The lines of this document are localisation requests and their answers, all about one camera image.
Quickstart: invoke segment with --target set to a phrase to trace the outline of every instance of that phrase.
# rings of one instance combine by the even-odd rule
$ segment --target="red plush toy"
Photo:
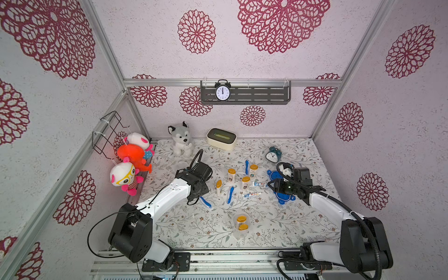
[[[149,166],[145,165],[146,159],[143,159],[145,151],[139,146],[134,144],[122,145],[118,148],[116,153],[122,160],[129,158],[129,162],[136,168],[140,169],[140,171],[149,171],[149,173],[152,172],[151,164]]]

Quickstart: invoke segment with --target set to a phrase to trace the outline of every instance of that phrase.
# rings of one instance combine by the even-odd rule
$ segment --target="plush toy ear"
[[[170,125],[169,127],[168,127],[168,132],[171,134],[171,132],[173,132],[174,130],[176,130],[176,128],[174,127],[174,126],[172,126],[172,125]]]

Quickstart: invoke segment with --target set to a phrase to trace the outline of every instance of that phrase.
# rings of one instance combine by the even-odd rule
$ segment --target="table surface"
[[[174,248],[273,248],[299,247],[303,242],[325,240],[339,242],[338,227],[318,210],[300,199],[280,205],[272,190],[251,186],[243,189],[241,178],[245,176],[245,161],[258,165],[254,181],[269,181],[267,170],[275,170],[276,164],[265,154],[269,147],[277,146],[283,155],[281,161],[295,167],[307,167],[314,185],[320,185],[330,195],[339,198],[333,182],[311,139],[241,139],[232,151],[225,151],[207,144],[206,140],[194,140],[194,152],[189,158],[172,154],[172,140],[159,140],[152,159],[151,174],[143,184],[139,201],[153,196],[174,179],[176,170],[187,167],[199,149],[204,150],[202,161],[213,169],[207,182],[210,192],[203,197],[213,205],[206,209],[202,203],[187,206],[186,199],[166,212],[153,229],[153,238],[163,240]],[[237,183],[227,182],[227,170],[237,171]],[[222,180],[220,196],[216,182]],[[234,190],[232,202],[227,204],[228,190]],[[249,199],[244,194],[260,192]],[[236,239],[233,232],[233,216],[245,213],[251,219],[249,232]]]

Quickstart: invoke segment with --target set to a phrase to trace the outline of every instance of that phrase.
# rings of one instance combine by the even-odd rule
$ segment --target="cable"
[[[115,214],[129,214],[129,213],[132,213],[132,212],[133,212],[133,211],[115,212],[115,213],[112,213],[112,214],[106,216],[105,218],[102,218],[101,220],[99,220],[98,223],[94,224],[93,227],[90,229],[89,233],[87,234],[87,247],[89,247],[90,252],[92,252],[92,254],[94,254],[95,256],[100,257],[100,258],[119,258],[119,257],[124,257],[124,255],[113,256],[113,257],[104,257],[104,256],[100,256],[100,255],[98,255],[97,253],[95,253],[95,252],[92,250],[92,248],[90,248],[89,237],[90,237],[90,233],[92,232],[92,230],[93,230],[99,223],[101,223],[101,222],[104,221],[105,219],[109,218],[110,216],[115,215]]]
[[[198,203],[198,201],[199,201],[199,197],[198,197],[198,199],[197,199],[193,204],[188,204],[188,201],[187,201],[187,205],[188,205],[188,206],[192,206],[192,205]]]
[[[320,194],[322,196],[325,196],[326,198],[336,202],[338,205],[340,205],[342,208],[344,208],[348,213],[350,213],[355,219],[356,221],[360,224],[361,228],[363,229],[363,231],[365,232],[365,234],[367,235],[367,239],[370,242],[370,245],[372,246],[373,252],[375,254],[375,275],[373,277],[369,277],[368,275],[366,275],[364,272],[360,272],[359,274],[361,274],[362,277],[364,277],[367,280],[380,280],[381,278],[381,272],[382,272],[382,265],[381,265],[381,259],[379,258],[379,248],[378,248],[378,244],[376,244],[375,241],[375,237],[373,236],[373,233],[370,231],[370,228],[367,226],[367,224],[364,222],[363,219],[361,219],[360,216],[358,216],[352,209],[350,209],[350,207],[348,207],[347,205],[345,205],[344,203],[342,203],[341,201],[339,201],[338,199],[332,197],[331,195],[328,195],[324,192],[321,192],[320,190],[314,188],[314,187],[309,187],[309,186],[305,186],[302,185],[301,183],[294,181],[290,176],[288,175],[284,175],[281,171],[280,171],[280,165],[287,165],[287,166],[291,166],[291,164],[285,163],[285,162],[279,162],[277,163],[276,169],[277,172],[286,180],[299,185],[302,188],[305,189],[309,189],[312,190],[313,192]]]
[[[136,262],[135,264],[137,265],[138,275],[140,275],[140,278],[141,278],[142,280],[144,280],[142,274],[140,273],[140,268],[138,268],[138,262]]]
[[[176,280],[177,275],[179,274],[179,269],[181,268],[181,265],[177,261],[174,261],[174,263],[177,265],[177,269],[176,269],[176,275],[172,280]]]
[[[160,192],[161,192],[166,186],[164,186],[163,188],[161,188],[161,189],[155,194],[154,198],[151,200],[151,202],[149,202],[149,204],[151,204],[151,203],[154,201],[154,199],[160,194]],[[91,252],[92,254],[94,254],[95,256],[100,257],[100,258],[120,258],[120,257],[124,257],[124,255],[113,256],[113,257],[104,257],[104,256],[100,256],[100,255],[98,255],[97,253],[95,253],[95,252],[92,250],[92,248],[90,247],[90,243],[89,243],[89,237],[90,237],[90,234],[92,233],[92,230],[93,230],[99,223],[101,223],[102,221],[104,221],[105,219],[109,218],[109,217],[112,216],[112,215],[115,215],[115,214],[131,214],[131,213],[134,213],[134,212],[141,211],[141,210],[143,210],[143,209],[145,209],[145,208],[146,208],[146,206],[143,207],[143,208],[141,208],[141,209],[135,209],[135,210],[133,210],[133,211],[114,212],[114,213],[112,213],[112,214],[110,214],[110,215],[108,215],[108,216],[102,218],[101,220],[99,220],[98,223],[96,223],[96,224],[93,225],[93,227],[90,229],[89,233],[87,234],[87,247],[89,247],[90,252]]]

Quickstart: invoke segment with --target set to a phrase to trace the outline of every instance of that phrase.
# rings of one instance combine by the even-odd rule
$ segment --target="husky plush toy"
[[[193,140],[191,139],[190,129],[185,122],[179,125],[168,127],[168,132],[171,134],[174,143],[172,145],[172,152],[175,156],[180,156],[184,150],[184,157],[190,157],[193,153]]]

